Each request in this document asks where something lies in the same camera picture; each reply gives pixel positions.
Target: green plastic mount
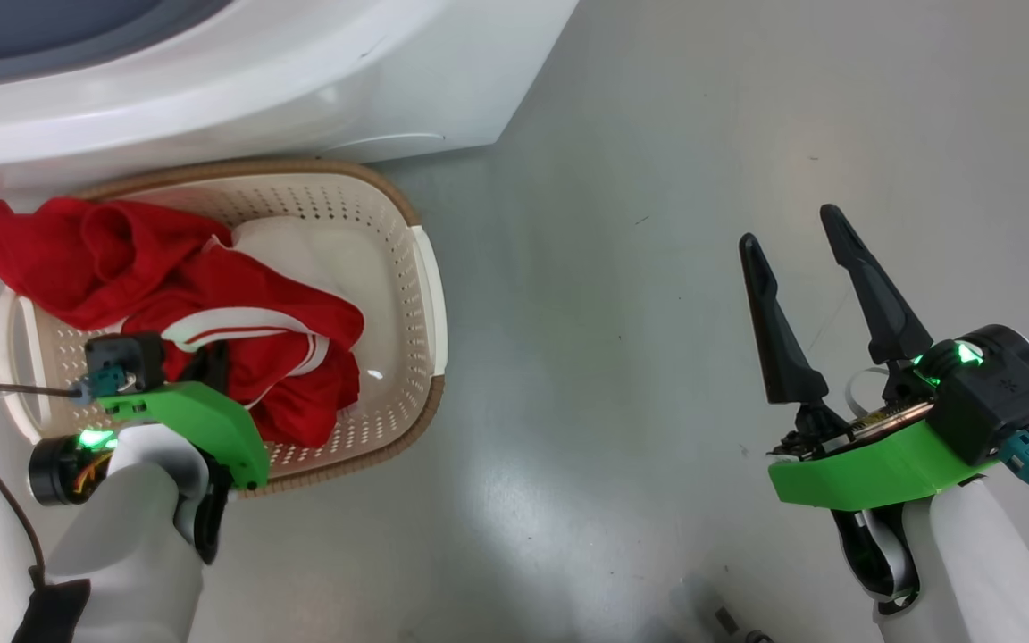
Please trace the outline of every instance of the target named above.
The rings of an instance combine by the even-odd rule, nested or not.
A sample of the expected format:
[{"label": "green plastic mount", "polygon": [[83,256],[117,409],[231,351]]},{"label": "green plastic mount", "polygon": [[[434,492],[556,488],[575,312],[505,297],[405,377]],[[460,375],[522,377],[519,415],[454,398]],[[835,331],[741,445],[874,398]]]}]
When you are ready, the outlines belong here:
[{"label": "green plastic mount", "polygon": [[143,394],[100,397],[98,403],[115,420],[147,420],[177,431],[227,467],[238,489],[269,484],[269,454],[253,417],[203,383],[167,384]]},{"label": "green plastic mount", "polygon": [[868,446],[771,464],[769,478],[783,502],[858,511],[935,496],[993,464],[965,464],[920,420]]}]

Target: beige plastic basket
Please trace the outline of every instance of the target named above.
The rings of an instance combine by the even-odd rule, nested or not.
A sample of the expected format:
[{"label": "beige plastic basket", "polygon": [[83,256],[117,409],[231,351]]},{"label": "beige plastic basket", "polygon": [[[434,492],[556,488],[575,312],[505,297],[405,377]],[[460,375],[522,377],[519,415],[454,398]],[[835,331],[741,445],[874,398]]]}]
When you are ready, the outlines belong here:
[{"label": "beige plastic basket", "polygon": [[[364,316],[364,332],[354,347],[359,402],[341,413],[323,448],[267,443],[273,461],[269,486],[242,496],[317,484],[382,463],[411,446],[431,423],[447,363],[439,269],[416,212],[383,176],[322,159],[256,159],[177,168],[74,195],[144,201],[228,226],[257,217],[299,216],[328,238],[331,252],[320,256],[321,263]],[[338,240],[343,252],[335,251]],[[17,318],[24,333],[17,332]],[[0,298],[0,382],[68,387],[85,369],[83,342],[98,334],[101,330],[71,328],[7,289]],[[20,362],[26,357],[16,351],[20,337],[29,345],[29,362]],[[32,442],[110,424],[97,405],[32,401],[7,398],[11,419]]]}]

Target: brown basket rim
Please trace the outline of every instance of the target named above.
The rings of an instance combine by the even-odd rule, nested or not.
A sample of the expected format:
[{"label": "brown basket rim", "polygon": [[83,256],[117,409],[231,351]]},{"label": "brown basket rim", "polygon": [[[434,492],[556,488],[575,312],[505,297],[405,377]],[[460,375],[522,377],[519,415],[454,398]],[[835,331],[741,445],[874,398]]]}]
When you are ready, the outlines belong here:
[{"label": "brown basket rim", "polygon": [[[134,192],[178,186],[182,183],[192,183],[196,180],[234,179],[241,178],[241,176],[264,174],[343,174],[354,179],[364,180],[387,195],[388,200],[391,200],[392,205],[399,209],[403,220],[410,226],[420,224],[420,216],[417,215],[416,209],[412,207],[402,192],[392,186],[391,182],[383,175],[361,165],[335,162],[334,159],[229,159],[229,162],[189,165],[131,176],[128,179],[112,180],[112,182],[103,183],[102,186],[86,187],[84,190],[78,190],[70,195],[74,199],[88,201],[119,200],[121,197]],[[420,439],[420,436],[428,430],[431,420],[436,410],[439,409],[442,391],[443,376],[433,376],[431,387],[428,390],[428,399],[423,403],[420,416],[391,443],[385,443],[384,446],[376,449],[376,451],[362,453],[360,456],[342,460],[340,463],[325,464],[319,468],[270,479],[269,485],[262,486],[260,489],[241,490],[238,492],[238,497],[256,498],[268,496],[271,493],[299,489],[303,486],[321,484],[323,480],[354,473],[399,456],[404,449],[416,443],[416,440]]]}]

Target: white washing machine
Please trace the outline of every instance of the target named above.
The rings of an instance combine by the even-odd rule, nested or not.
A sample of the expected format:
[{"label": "white washing machine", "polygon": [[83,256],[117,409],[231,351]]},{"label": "white washing machine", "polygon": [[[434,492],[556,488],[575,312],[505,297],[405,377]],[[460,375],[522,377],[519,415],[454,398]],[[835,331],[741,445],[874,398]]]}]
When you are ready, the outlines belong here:
[{"label": "white washing machine", "polygon": [[0,0],[0,199],[490,144],[577,0]]}]

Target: gray floor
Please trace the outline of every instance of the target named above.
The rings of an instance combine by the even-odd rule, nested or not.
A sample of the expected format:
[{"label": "gray floor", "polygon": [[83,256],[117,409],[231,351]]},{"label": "gray floor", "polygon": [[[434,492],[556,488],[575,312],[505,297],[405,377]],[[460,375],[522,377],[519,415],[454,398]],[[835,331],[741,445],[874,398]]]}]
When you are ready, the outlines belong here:
[{"label": "gray floor", "polygon": [[[831,522],[769,486],[792,410],[736,240],[833,388],[868,355],[824,201],[937,337],[1029,334],[1029,4],[587,0],[497,145],[383,170],[439,255],[442,407],[391,463],[234,504],[192,640],[697,642],[717,598],[782,643],[879,640]],[[33,512],[45,542],[71,515]],[[26,565],[0,505],[0,640]]]}]

